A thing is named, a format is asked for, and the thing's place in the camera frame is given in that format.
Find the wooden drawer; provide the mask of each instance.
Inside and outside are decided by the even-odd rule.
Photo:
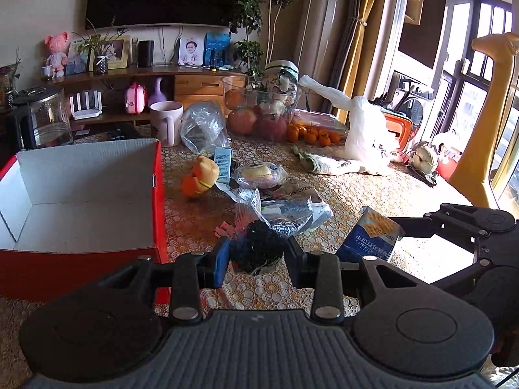
[[[175,101],[180,102],[184,106],[184,110],[186,110],[189,105],[195,102],[215,101],[220,105],[220,109],[226,117],[230,113],[230,110],[225,107],[224,97],[221,95],[175,95]]]
[[[175,95],[223,95],[221,76],[176,75]]]

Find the apple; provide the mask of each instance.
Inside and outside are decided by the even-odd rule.
[[[258,133],[268,140],[284,141],[286,139],[286,120],[283,117],[276,119],[268,115],[257,122]]]
[[[227,116],[227,124],[233,132],[248,135],[252,133],[257,119],[258,117],[252,109],[244,108],[231,112]]]

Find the pink doll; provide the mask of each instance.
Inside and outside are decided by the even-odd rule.
[[[45,38],[45,45],[50,48],[50,56],[47,62],[53,67],[53,78],[63,77],[63,65],[68,63],[68,58],[65,54],[68,46],[68,33],[63,32],[59,35]]]

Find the tv stand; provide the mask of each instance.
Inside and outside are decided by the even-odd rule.
[[[212,100],[220,105],[222,112],[227,116],[230,111],[224,105],[222,77],[234,75],[242,75],[242,73],[238,70],[211,72],[208,68],[202,69],[189,66],[128,67],[108,70],[104,75],[94,75],[93,72],[85,72],[59,77],[53,79],[52,83],[62,87],[65,96],[68,97],[81,90],[96,89],[97,83],[101,81],[108,82],[125,78],[139,81],[140,77],[174,76],[173,100],[184,105],[184,109],[194,102]],[[72,119],[70,107],[68,106],[67,113],[71,126],[122,121],[132,121],[136,124],[137,121],[148,122],[150,120],[149,108],[145,108],[140,114],[128,114],[124,106],[103,106],[103,113],[100,116],[84,120]]]

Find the yellow giraffe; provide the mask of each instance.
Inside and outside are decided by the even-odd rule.
[[[490,187],[490,167],[512,81],[514,57],[519,53],[519,35],[512,32],[492,33],[472,40],[472,48],[492,59],[494,72],[485,103],[449,183],[474,206],[497,209]]]

